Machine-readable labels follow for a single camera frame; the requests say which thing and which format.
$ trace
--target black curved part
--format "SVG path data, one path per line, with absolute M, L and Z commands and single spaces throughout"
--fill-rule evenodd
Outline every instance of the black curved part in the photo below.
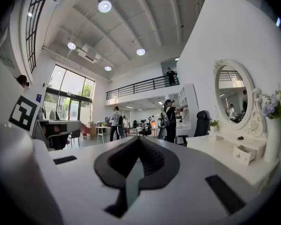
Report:
M 102 153 L 95 160 L 95 172 L 105 185 L 120 190 L 115 204 L 108 206 L 106 212 L 121 217 L 127 211 L 126 178 L 138 158 L 143 164 L 145 175 L 139 181 L 139 193 L 145 189 L 165 187 L 180 169 L 180 161 L 175 153 L 144 137 L 134 137 Z

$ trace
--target flower vase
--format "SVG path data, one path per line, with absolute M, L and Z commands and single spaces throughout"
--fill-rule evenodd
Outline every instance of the flower vase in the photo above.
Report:
M 280 124 L 280 119 L 269 119 L 266 117 L 267 142 L 263 159 L 267 163 L 273 162 L 278 156 L 280 146 Z
M 210 132 L 215 132 L 217 131 L 217 126 L 210 126 Z

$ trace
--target black slot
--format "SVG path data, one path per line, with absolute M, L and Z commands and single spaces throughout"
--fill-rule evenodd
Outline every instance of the black slot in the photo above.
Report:
M 76 159 L 77 158 L 74 157 L 74 156 L 68 156 L 68 157 L 53 159 L 53 161 L 56 165 L 58 165 L 58 164 L 62 164 L 62 163 L 71 162 L 71 161 L 76 160 Z
M 219 176 L 210 176 L 205 180 L 230 214 L 237 212 L 246 205 Z

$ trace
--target man in black clothes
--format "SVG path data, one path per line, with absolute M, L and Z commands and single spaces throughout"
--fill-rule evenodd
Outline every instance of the man in black clothes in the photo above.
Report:
M 170 86 L 173 85 L 173 84 L 176 84 L 175 83 L 175 75 L 176 73 L 174 71 L 171 71 L 170 67 L 168 67 L 168 72 L 167 72 L 167 76 L 169 76 L 169 83 L 170 83 Z
M 165 140 L 171 143 L 175 143 L 176 138 L 176 113 L 188 107 L 187 104 L 179 107 L 173 107 L 174 102 L 174 100 L 168 99 L 163 105 L 164 111 L 167 114 L 167 117 L 165 117 L 165 119 L 170 122 L 170 124 L 165 127 L 165 129 L 167 130 L 167 137 L 165 138 Z

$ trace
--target person with backpack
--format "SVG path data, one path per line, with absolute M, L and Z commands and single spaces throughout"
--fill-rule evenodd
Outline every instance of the person with backpack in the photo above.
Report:
M 119 123 L 119 119 L 121 117 L 121 113 L 118 111 L 118 106 L 116 106 L 114 108 L 114 112 L 110 118 L 110 120 L 112 120 L 112 124 L 111 124 L 111 142 L 113 140 L 113 134 L 114 132 L 117 133 L 117 140 L 120 139 L 120 135 L 118 134 L 118 131 L 117 131 L 117 127 L 118 127 L 118 123 Z
M 188 107 L 188 105 L 183 105 L 179 107 L 173 107 L 174 100 L 168 99 L 164 103 L 164 126 L 167 130 L 166 141 L 175 143 L 176 138 L 176 113 Z

